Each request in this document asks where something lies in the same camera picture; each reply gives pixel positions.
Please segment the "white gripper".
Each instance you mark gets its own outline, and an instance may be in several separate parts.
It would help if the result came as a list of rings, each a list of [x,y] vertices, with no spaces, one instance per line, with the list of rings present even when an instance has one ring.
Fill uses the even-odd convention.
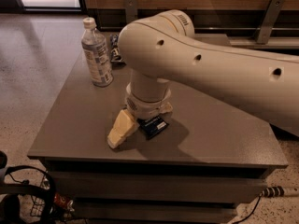
[[[172,112],[173,106],[169,102],[170,97],[171,91],[167,89],[162,100],[158,100],[157,102],[142,101],[133,95],[131,84],[128,84],[124,98],[128,110],[122,109],[117,116],[107,136],[109,146],[116,148],[122,144],[127,137],[132,135],[139,127],[136,119],[151,119]]]

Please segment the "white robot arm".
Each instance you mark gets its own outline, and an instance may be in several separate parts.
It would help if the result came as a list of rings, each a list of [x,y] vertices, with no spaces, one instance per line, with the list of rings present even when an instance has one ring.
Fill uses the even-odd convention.
[[[135,132],[138,119],[170,110],[170,81],[299,134],[296,56],[200,42],[194,38],[191,19],[179,10],[127,24],[119,34],[118,48],[132,69],[126,88],[131,101],[107,137],[112,148]]]

